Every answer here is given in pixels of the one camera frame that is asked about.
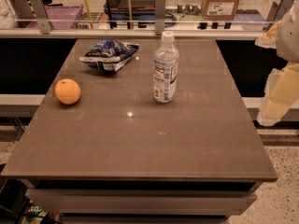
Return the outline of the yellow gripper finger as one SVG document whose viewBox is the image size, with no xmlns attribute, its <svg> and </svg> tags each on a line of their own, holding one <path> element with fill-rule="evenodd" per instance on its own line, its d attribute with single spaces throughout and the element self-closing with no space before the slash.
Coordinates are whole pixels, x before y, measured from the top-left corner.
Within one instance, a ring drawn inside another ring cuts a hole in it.
<svg viewBox="0 0 299 224">
<path fill-rule="evenodd" d="M 273 68 L 264 88 L 257 121 L 273 126 L 287 114 L 299 100 L 299 63 L 287 63 L 281 70 Z"/>
<path fill-rule="evenodd" d="M 280 22 L 276 22 L 264 35 L 256 39 L 255 45 L 265 49 L 277 47 L 277 35 Z"/>
</svg>

